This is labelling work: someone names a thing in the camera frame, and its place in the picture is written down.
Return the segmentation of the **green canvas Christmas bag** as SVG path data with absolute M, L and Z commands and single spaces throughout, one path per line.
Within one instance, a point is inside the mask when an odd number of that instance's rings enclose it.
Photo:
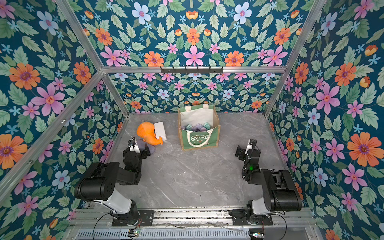
M 203 127 L 209 123 L 211 129 Z M 186 130 L 191 124 L 192 131 Z M 219 146 L 221 125 L 215 106 L 203 104 L 178 109 L 178 131 L 182 150 L 190 151 Z

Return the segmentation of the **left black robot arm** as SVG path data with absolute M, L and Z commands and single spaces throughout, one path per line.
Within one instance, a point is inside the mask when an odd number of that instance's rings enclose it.
M 143 159 L 151 154 L 147 144 L 142 147 L 135 145 L 123 151 L 123 168 L 119 162 L 91 164 L 75 188 L 75 197 L 105 206 L 117 217 L 136 218 L 135 201 L 124 197 L 116 185 L 137 186 L 142 177 Z

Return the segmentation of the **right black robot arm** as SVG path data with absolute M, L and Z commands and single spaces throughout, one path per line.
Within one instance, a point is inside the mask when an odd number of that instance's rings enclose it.
M 261 150 L 254 144 L 243 149 L 237 147 L 235 157 L 244 163 L 241 176 L 250 185 L 261 187 L 262 196 L 250 200 L 243 211 L 232 211 L 232 217 L 250 225 L 267 222 L 273 213 L 299 212 L 302 199 L 288 170 L 262 169 L 259 165 Z

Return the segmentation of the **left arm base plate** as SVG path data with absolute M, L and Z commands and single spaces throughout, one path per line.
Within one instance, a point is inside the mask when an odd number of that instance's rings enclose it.
M 127 214 L 111 214 L 114 217 L 112 221 L 113 227 L 141 227 L 152 226 L 155 211 L 153 210 L 138 210 L 131 211 Z

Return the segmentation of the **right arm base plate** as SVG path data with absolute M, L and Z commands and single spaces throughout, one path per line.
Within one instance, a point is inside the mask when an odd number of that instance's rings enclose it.
M 232 217 L 234 226 L 272 226 L 273 220 L 270 215 L 254 215 L 251 211 L 231 210 L 229 215 Z

